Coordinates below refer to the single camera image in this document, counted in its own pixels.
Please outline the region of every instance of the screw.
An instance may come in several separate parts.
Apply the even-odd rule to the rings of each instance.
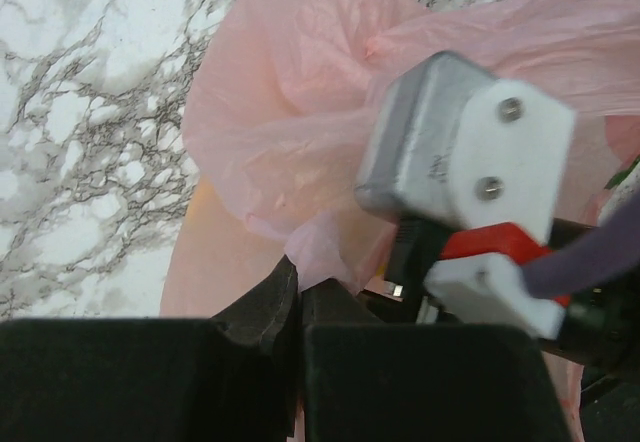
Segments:
[[[523,111],[522,101],[515,97],[505,99],[498,105],[498,114],[503,122],[515,122],[522,117]]]
[[[476,184],[476,196],[480,200],[496,200],[504,192],[504,183],[498,177],[484,177]]]
[[[476,281],[480,285],[487,285],[487,271],[480,269],[476,272]]]

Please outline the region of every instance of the purple cloth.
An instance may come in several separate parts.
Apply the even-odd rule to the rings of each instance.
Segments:
[[[640,192],[602,226],[565,249],[523,266],[534,297],[569,295],[640,265]]]

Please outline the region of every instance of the red plastic part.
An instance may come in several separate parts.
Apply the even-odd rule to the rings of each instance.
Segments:
[[[550,254],[551,249],[538,245],[516,224],[507,222],[456,232],[447,242],[440,259],[460,259],[490,253],[506,255],[516,264],[524,265],[538,257]],[[563,295],[553,300],[567,307],[571,297]]]

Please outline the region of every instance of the plastic bag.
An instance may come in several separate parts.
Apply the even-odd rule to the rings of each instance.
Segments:
[[[217,312],[259,282],[282,250],[305,287],[333,276],[360,290],[393,231],[353,200],[377,108],[395,77],[443,49],[580,112],[557,215],[584,221],[627,160],[619,146],[640,152],[639,138],[624,135],[638,133],[638,7],[640,0],[506,0],[433,13],[413,0],[237,0],[187,101],[184,143],[203,180],[162,313]],[[580,368],[549,364],[578,439]]]

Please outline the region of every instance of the white marble countertop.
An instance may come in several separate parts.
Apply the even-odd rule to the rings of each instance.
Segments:
[[[232,2],[0,0],[0,319],[157,314],[185,95]]]

